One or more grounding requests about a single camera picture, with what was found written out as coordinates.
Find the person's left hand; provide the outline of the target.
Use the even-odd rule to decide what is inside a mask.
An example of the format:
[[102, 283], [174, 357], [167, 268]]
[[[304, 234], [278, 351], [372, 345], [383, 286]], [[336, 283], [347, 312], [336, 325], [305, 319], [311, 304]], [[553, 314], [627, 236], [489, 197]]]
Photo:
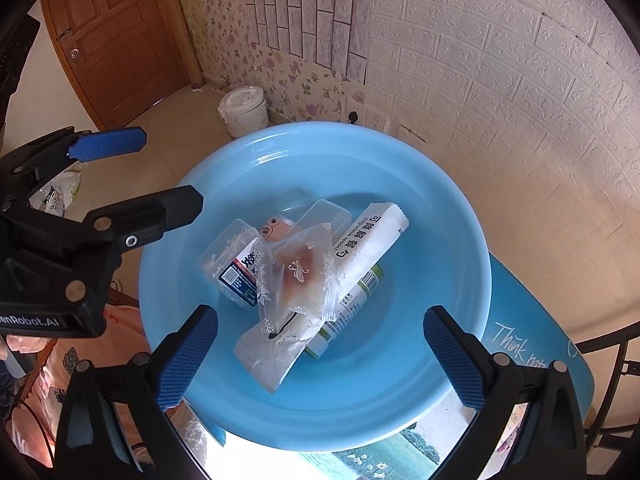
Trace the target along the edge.
[[5, 361], [11, 352], [23, 354], [38, 353], [44, 349], [48, 342], [48, 338], [5, 336], [1, 338], [0, 360]]

